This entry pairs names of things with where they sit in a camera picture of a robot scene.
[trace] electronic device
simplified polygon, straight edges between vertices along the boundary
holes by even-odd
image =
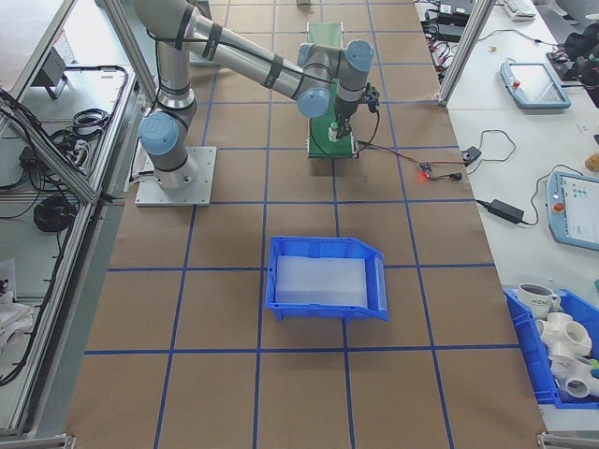
[[[437,23],[464,27],[474,8],[475,0],[441,0]]]
[[[536,17],[531,0],[504,0],[504,10],[514,22],[530,22]]]
[[[464,34],[463,26],[443,24],[437,26],[439,38],[447,42],[460,42],[461,36]]]
[[[566,109],[571,103],[560,82],[540,63],[503,63],[507,91],[523,109]]]
[[[553,238],[599,251],[599,180],[554,171],[548,179],[547,199]]]

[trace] touchscreen display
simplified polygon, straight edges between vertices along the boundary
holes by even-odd
[[[568,237],[599,243],[599,182],[562,176],[562,194]]]
[[[553,79],[543,65],[511,65],[514,78],[520,81],[519,91],[530,103],[560,103],[563,101]]]

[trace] white mug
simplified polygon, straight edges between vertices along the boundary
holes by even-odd
[[[545,320],[550,311],[560,309],[562,299],[543,285],[521,283],[518,287],[518,301],[531,310],[535,320]]]

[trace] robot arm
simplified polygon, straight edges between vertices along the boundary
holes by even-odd
[[[207,19],[185,0],[133,3],[141,22],[160,42],[161,87],[165,92],[159,101],[166,100],[165,106],[182,102],[177,105],[180,107],[191,101],[186,59],[190,50],[296,100],[299,111],[309,118],[327,111],[334,78],[341,82],[335,105],[343,115],[353,114],[362,99],[373,62],[373,48],[368,42],[352,41],[346,49],[302,46],[299,65],[295,65]]]
[[[196,113],[189,51],[292,98],[309,118],[327,112],[330,90],[338,80],[334,98],[337,138],[351,131],[349,118],[359,104],[369,103],[373,110],[373,96],[375,100],[378,93],[367,85],[373,47],[366,41],[354,40],[345,49],[302,44],[295,65],[214,23],[186,0],[133,0],[133,6],[157,41],[161,111],[144,119],[139,130],[156,170],[171,173],[184,168],[187,160],[183,141]]]

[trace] blue joint cap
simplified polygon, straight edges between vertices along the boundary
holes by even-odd
[[[373,46],[365,40],[352,40],[345,49],[345,59],[357,71],[369,72],[373,66]]]
[[[306,60],[308,59],[308,54],[310,53],[310,48],[314,45],[314,43],[304,42],[299,46],[298,52],[298,65],[300,67],[304,67],[306,64]]]
[[[298,97],[298,108],[306,117],[315,119],[325,115],[329,109],[330,92],[324,87],[313,87]]]
[[[155,112],[141,121],[138,136],[149,155],[162,156],[177,144],[179,127],[165,112]]]

